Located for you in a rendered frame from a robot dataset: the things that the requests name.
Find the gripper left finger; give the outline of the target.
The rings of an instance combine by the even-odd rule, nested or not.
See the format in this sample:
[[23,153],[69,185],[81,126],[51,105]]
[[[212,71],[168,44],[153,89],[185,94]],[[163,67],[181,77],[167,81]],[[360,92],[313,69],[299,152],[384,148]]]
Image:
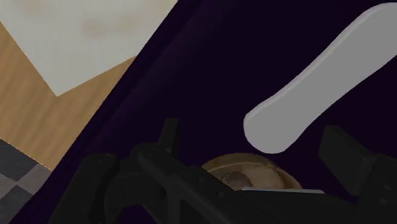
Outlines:
[[175,158],[178,119],[168,118],[157,144],[130,156],[93,153],[83,159],[48,224],[116,224],[123,209],[142,205],[157,224],[273,224],[243,193]]

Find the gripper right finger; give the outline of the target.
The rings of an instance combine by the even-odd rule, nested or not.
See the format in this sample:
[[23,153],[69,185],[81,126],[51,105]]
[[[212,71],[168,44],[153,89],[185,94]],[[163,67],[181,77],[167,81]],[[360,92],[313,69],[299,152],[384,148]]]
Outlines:
[[349,224],[397,224],[397,159],[368,151],[336,125],[324,128],[318,155],[359,197]]

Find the white flat elongated object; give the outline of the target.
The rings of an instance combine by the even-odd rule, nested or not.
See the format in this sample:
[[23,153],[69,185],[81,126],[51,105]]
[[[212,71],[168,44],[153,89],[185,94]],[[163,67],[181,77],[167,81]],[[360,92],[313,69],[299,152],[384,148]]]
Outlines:
[[353,20],[299,75],[244,117],[257,150],[289,148],[332,104],[397,56],[397,3],[373,6]]

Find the tan round bowl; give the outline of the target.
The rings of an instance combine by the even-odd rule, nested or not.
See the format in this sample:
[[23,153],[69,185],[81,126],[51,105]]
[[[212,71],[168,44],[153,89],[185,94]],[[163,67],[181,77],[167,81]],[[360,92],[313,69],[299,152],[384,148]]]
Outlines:
[[252,153],[216,157],[202,168],[233,190],[301,189],[301,184],[273,161]]

